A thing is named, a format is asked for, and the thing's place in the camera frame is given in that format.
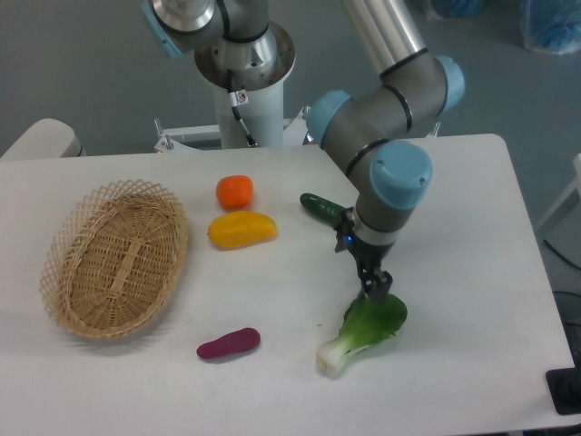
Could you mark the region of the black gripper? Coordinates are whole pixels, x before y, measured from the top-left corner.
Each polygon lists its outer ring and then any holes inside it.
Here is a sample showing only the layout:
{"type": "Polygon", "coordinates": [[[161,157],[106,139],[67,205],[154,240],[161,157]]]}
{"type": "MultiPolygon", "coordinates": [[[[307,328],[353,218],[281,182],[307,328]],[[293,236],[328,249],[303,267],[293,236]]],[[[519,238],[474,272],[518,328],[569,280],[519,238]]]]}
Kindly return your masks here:
{"type": "Polygon", "coordinates": [[[366,225],[354,208],[344,209],[333,224],[334,251],[348,251],[357,264],[360,281],[358,297],[384,302],[393,283],[391,274],[380,269],[383,258],[398,239],[398,232],[380,232],[366,225]]]}

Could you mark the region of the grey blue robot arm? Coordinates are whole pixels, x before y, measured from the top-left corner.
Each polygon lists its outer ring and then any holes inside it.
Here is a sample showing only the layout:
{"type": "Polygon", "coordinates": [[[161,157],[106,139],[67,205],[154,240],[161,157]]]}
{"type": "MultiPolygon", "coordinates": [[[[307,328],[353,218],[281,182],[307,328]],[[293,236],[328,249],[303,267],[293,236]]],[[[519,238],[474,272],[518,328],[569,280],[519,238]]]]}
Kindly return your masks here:
{"type": "MultiPolygon", "coordinates": [[[[380,85],[360,99],[326,93],[306,113],[306,127],[358,191],[356,204],[334,221],[336,248],[353,256],[361,295],[379,302],[392,284],[382,260],[432,175],[426,152],[404,134],[454,106],[464,76],[452,59],[429,52],[403,2],[344,7],[380,85]]],[[[223,148],[281,145],[282,85],[295,49],[266,2],[146,1],[142,11],[168,55],[193,53],[212,87],[223,148]]]]}

